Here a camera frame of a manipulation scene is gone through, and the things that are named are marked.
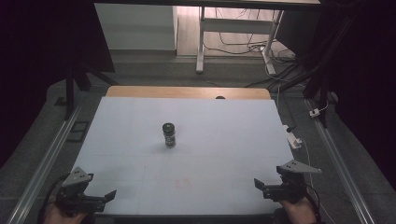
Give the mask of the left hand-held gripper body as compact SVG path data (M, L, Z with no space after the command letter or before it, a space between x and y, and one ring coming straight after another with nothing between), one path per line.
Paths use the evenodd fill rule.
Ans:
M92 178L93 174L87 174L80 167L76 167L62 183L55 204L67 216L104 211L105 197L87 196L84 193Z

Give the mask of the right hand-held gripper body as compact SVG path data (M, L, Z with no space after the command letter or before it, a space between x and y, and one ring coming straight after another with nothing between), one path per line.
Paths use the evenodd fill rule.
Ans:
M277 166L276 171L280 174L282 183L280 185L262 183L263 198L273 202L288 201L289 203L299 202L307 193L304 174L322 173L319 168L296 160Z

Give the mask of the person's right hand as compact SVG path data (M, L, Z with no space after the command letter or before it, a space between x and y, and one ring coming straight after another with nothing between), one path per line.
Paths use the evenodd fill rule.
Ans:
M302 198L297 203L287 201L279 203L286 210L291 224L315 224L317 222L313 206L306 198Z

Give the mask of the person's left hand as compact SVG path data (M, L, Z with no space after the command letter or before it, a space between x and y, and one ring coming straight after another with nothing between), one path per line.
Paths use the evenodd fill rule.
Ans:
M49 203L44 212L42 224L81 224L87 213L78 213L72 217L65 215L54 203Z

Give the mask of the white power strip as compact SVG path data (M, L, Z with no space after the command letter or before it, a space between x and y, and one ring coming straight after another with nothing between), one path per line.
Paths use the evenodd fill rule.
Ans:
M290 147L292 149L298 149L302 147L302 139L301 138L297 138L293 132L291 131L291 128L288 125L284 125L283 126L286 138L290 144Z

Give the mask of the white table cover sheet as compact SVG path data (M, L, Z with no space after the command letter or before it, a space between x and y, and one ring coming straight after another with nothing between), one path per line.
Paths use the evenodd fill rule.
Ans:
M233 216L277 209L254 179L280 184L292 158L272 100L105 97L75 164L93 174L87 194L117 192L108 215Z

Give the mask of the dark spice jar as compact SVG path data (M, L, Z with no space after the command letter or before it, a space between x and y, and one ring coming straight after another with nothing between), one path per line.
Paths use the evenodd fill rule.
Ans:
M176 128L173 123L167 122L163 125L163 136L167 147L176 145Z

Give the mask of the black tripod stand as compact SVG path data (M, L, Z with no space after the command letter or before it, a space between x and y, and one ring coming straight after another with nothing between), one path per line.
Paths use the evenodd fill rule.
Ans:
M71 118L72 113L75 111L75 96L74 84L78 85L81 91L88 91L91 88L91 82L88 78L88 73L101 79L110 86L119 86L119 83L107 76L87 63L75 63L69 67L66 73L66 114L64 119Z
M317 44L315 51L308 54L308 56L316 57L314 60L316 64L303 75L297 76L279 87L279 91L284 92L308 80L303 90L303 97L305 99L313 99L315 94L319 92L319 105L321 106L321 111L319 112L318 120L324 128L328 127L326 110L328 106L327 94L329 93L331 61L335 52L340 48L342 40L346 36L353 21L353 19L345 17L337 22L327 36Z

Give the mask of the wooden table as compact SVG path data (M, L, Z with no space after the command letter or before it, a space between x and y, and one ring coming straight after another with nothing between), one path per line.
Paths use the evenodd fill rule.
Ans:
M106 97L270 100L266 89L215 87L111 86Z

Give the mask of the black curtain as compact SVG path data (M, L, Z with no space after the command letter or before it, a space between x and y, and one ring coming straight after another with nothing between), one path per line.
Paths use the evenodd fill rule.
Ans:
M310 70L317 44L341 19L353 19L331 61L329 93L335 112L396 190L396 0L318 0L287 7L281 42L305 42L295 62Z
M0 0L0 168L48 88L84 65L115 71L94 0Z

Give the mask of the white cabinet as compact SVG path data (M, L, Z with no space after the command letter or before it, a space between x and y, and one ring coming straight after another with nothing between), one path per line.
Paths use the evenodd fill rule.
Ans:
M100 3L94 5L110 49L177 49L176 7Z

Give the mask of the aluminium floor rail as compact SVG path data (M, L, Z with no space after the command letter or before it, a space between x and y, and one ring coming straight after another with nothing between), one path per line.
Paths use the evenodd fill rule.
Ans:
M322 149L314 149L314 146L306 149L306 156L308 163L311 163L311 152L314 157L318 157L318 153L323 150L327 151L328 160L332 162L331 169L333 169L338 175L338 182L343 186L342 199L347 203L350 203L354 208L355 213L360 221L360 224L375 224L374 217L364 200L361 191L355 184L354 178L352 177L347 164L340 154L337 145L335 144L330 131L325 128L318 118L312 118L312 122L315 124L317 129L318 138L321 141Z
M82 100L78 100L75 103L75 107L72 110L70 117L62 123L61 128L51 141L43 159L35 169L32 178L15 205L6 224L23 224L24 220L27 218L39 191L43 187L45 180L47 179L50 170L64 145L67 135L70 133L71 128L76 121L81 110L82 103Z

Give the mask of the black rectangular floor frame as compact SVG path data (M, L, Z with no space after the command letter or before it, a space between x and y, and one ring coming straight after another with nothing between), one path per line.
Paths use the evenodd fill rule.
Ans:
M89 130L90 123L88 121L76 121L67 136L66 141L71 143L82 143Z

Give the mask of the white desk frame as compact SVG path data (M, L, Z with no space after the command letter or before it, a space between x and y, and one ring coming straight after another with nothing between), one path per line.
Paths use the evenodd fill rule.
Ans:
M271 21L251 21L238 19L215 19L205 16L205 8L201 7L199 17L199 44L197 51L196 73L204 72L204 37L205 32L216 33L236 33L268 35L268 40L264 47L261 47L261 55L265 62L267 73L271 76L276 74L276 70L271 62L269 52L275 39L277 27L280 23L283 11L276 10L275 17Z

